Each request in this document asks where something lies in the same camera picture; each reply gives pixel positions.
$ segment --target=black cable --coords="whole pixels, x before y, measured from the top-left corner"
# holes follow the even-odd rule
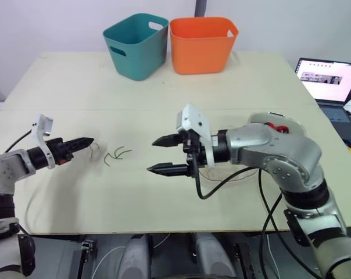
[[[9,148],[5,151],[5,153],[8,153],[10,150],[12,150],[12,148],[18,143],[20,142],[22,139],[24,139],[26,136],[28,136],[29,134],[31,134],[31,130],[26,132],[24,135],[22,135],[19,139],[17,139],[11,146],[9,146]]]
[[[261,237],[259,239],[259,250],[258,250],[258,253],[259,253],[259,264],[261,265],[261,270],[262,270],[264,279],[268,279],[268,276],[267,276],[267,273],[266,273],[266,269],[264,267],[264,262],[263,262],[263,241],[264,241],[264,235],[265,235],[265,232],[266,232],[266,228],[267,228],[268,222],[272,218],[273,213],[274,213],[276,207],[278,206],[280,200],[281,200],[281,194],[278,196],[278,198],[276,199],[273,207],[271,208],[271,210],[269,211],[269,213],[267,215],[266,221],[264,222],[263,228],[261,230]]]
[[[223,181],[221,181],[220,184],[215,186],[208,194],[203,195],[201,193],[201,187],[200,187],[200,176],[199,176],[199,164],[198,164],[198,158],[195,152],[192,153],[192,163],[194,167],[194,172],[195,172],[195,182],[196,182],[196,191],[198,192],[198,196],[200,199],[207,199],[210,198],[219,188],[221,188],[224,184],[226,184],[230,179],[234,178],[235,176],[238,176],[241,173],[244,173],[248,170],[254,169],[254,167],[246,167],[245,169],[239,170],[236,173],[233,173],[229,177],[225,178]]]
[[[259,185],[259,191],[261,193],[261,197],[264,203],[264,206],[266,207],[267,213],[270,213],[270,208],[267,204],[266,198],[264,197],[264,193],[263,193],[263,189],[262,189],[262,170],[260,169],[258,171],[258,185]],[[316,274],[313,270],[311,270],[311,268],[309,268],[307,265],[305,265],[297,256],[296,254],[294,254],[294,252],[292,251],[292,249],[289,247],[289,245],[285,242],[285,240],[283,239],[278,227],[276,226],[276,223],[274,221],[274,218],[271,216],[271,223],[273,224],[273,227],[275,229],[276,234],[278,235],[281,243],[283,244],[283,246],[285,247],[285,249],[288,251],[288,253],[308,272],[310,273],[314,278],[316,279],[322,279],[322,277],[320,277],[318,274]]]

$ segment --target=blue object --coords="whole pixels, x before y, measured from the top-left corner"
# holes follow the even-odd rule
[[[165,62],[169,21],[137,13],[103,32],[116,70],[144,80]]]

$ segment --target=metal bracket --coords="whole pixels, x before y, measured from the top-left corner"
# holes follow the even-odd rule
[[[54,157],[49,147],[44,141],[43,136],[50,136],[52,132],[53,119],[46,117],[45,115],[39,115],[36,121],[32,124],[31,136],[35,143],[44,153],[46,160],[48,161],[48,169],[55,167]]]
[[[73,253],[73,264],[71,265],[69,278],[81,279],[87,278],[87,274],[91,274],[93,262],[85,266],[89,262],[89,258],[94,258],[96,252],[96,240],[86,239],[81,243],[80,250],[76,250]]]
[[[209,121],[193,104],[189,103],[177,116],[177,131],[193,130],[200,136],[200,142],[205,147],[206,161],[209,167],[214,167],[212,136]]]

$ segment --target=white cable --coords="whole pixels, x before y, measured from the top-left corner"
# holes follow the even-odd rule
[[[95,270],[94,270],[94,272],[93,272],[92,279],[94,279],[95,273],[97,272],[97,270],[98,270],[99,266],[101,265],[101,263],[103,262],[103,260],[104,260],[109,254],[111,254],[113,251],[115,251],[115,250],[117,250],[117,249],[119,249],[119,248],[125,248],[125,246],[119,246],[119,247],[113,248],[112,250],[110,250],[110,251],[101,259],[101,261],[97,264],[97,266],[96,266],[96,268],[95,268]]]
[[[153,247],[153,248],[155,249],[156,247],[159,247],[162,243],[164,243],[165,240],[168,239],[169,236],[170,236],[170,233],[168,233],[168,235],[167,235],[159,244],[157,244],[157,245],[156,245],[155,247]],[[109,254],[111,254],[113,251],[115,251],[116,249],[119,249],[119,248],[125,248],[125,246],[119,246],[119,247],[113,248],[112,250],[110,250],[109,252],[107,252],[107,254],[106,254],[106,255],[101,259],[101,261],[97,264],[97,266],[96,266],[96,268],[95,268],[95,270],[94,270],[94,272],[93,272],[92,279],[94,279],[94,276],[95,276],[95,274],[96,274],[96,272],[97,272],[99,266],[100,266],[101,263],[103,262],[103,260],[104,260]]]
[[[270,253],[270,256],[274,262],[274,266],[275,266],[275,269],[276,269],[276,272],[277,272],[277,276],[278,276],[278,279],[281,279],[280,278],[280,273],[279,273],[279,269],[278,269],[278,265],[276,264],[275,262],[275,259],[274,259],[274,256],[273,256],[273,253],[271,251],[271,247],[270,247],[270,238],[268,237],[268,234],[266,234],[266,237],[267,237],[267,246],[268,246],[268,251]]]
[[[156,247],[159,247],[162,243],[164,243],[164,241],[168,239],[169,235],[170,235],[170,233],[168,233],[168,235],[159,244],[157,244],[153,248],[155,249]]]

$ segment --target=white table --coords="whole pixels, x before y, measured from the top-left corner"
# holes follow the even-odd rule
[[[176,131],[176,115],[187,102],[203,110],[213,131],[239,127],[259,111],[300,121],[323,150],[328,185],[351,226],[351,154],[283,58],[256,52],[233,53],[224,72],[194,76],[174,73],[168,59],[141,82],[118,75],[108,53],[41,55],[0,111],[0,153],[30,128],[37,113],[55,119],[53,137],[94,137],[101,148],[93,146],[93,159],[85,149],[68,164],[18,182],[20,222],[34,234],[261,230],[266,212],[257,175],[202,201],[193,179],[146,171],[155,163],[185,163],[181,146],[151,143]],[[104,155],[121,145],[133,151],[106,166]],[[33,146],[26,138],[17,147]],[[221,168],[233,171],[229,164]],[[263,184],[273,204],[278,186],[265,174]],[[213,185],[202,179],[204,192]],[[280,204],[274,217],[287,229],[283,210]]]

